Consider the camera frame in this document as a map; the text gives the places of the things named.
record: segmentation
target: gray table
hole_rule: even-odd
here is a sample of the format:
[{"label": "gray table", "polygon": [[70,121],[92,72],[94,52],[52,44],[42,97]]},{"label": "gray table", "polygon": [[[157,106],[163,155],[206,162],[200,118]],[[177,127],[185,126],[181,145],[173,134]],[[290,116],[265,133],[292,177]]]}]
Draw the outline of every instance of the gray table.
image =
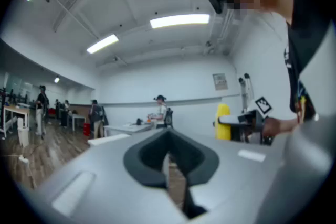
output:
[{"label": "gray table", "polygon": [[106,125],[104,126],[104,137],[108,136],[108,132],[114,132],[114,134],[135,134],[148,131],[153,128],[152,124],[142,125]]}]

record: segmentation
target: black t-shirt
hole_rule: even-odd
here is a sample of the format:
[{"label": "black t-shirt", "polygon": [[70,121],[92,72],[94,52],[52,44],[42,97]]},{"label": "black t-shirt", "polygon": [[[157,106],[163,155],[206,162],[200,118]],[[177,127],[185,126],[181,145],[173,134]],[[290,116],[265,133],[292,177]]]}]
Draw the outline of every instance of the black t-shirt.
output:
[{"label": "black t-shirt", "polygon": [[290,109],[304,120],[310,119],[315,112],[299,76],[319,48],[330,23],[331,16],[323,0],[294,0],[284,55],[291,88]]},{"label": "black t-shirt", "polygon": [[47,96],[45,94],[40,93],[37,97],[37,101],[40,101],[41,103],[37,104],[37,109],[46,108],[46,100]]}]

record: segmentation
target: white ceiling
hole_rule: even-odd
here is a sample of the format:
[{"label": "white ceiling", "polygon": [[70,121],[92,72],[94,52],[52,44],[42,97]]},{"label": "white ceiling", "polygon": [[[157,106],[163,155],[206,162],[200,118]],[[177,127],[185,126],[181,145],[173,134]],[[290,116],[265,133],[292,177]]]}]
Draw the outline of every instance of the white ceiling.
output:
[{"label": "white ceiling", "polygon": [[[29,33],[55,52],[100,70],[160,57],[228,54],[244,18],[232,10],[215,16],[208,0],[31,0],[23,9],[25,16],[18,18]],[[149,23],[195,13],[210,14],[209,24],[152,29]],[[118,43],[93,55],[86,52],[111,34]]]}]

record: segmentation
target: black cap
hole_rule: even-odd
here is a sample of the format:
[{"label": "black cap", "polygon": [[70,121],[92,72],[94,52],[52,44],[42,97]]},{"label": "black cap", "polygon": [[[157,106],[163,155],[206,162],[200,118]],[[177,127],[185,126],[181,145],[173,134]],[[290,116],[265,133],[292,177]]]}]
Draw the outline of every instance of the black cap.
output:
[{"label": "black cap", "polygon": [[163,95],[158,95],[156,98],[154,98],[154,100],[162,100],[162,101],[164,101],[164,100],[166,100],[166,97],[164,97]]}]

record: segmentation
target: wooden floor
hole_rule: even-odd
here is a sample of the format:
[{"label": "wooden floor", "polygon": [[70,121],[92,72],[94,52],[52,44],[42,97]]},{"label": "wooden floor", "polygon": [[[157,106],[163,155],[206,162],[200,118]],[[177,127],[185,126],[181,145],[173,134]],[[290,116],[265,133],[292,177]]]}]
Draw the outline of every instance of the wooden floor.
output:
[{"label": "wooden floor", "polygon": [[[54,171],[89,148],[88,137],[82,134],[81,129],[73,132],[71,128],[65,129],[59,126],[56,120],[50,120],[50,122],[51,124],[46,124],[44,140],[35,135],[35,124],[30,123],[32,131],[29,134],[29,145],[25,148],[19,145],[17,131],[12,134],[7,132],[7,139],[0,140],[2,158],[7,163],[9,173],[15,182],[29,189],[35,189]],[[20,154],[29,159],[29,166],[18,160]],[[182,208],[185,178],[175,164],[170,165],[169,173],[170,197],[178,207]]]}]

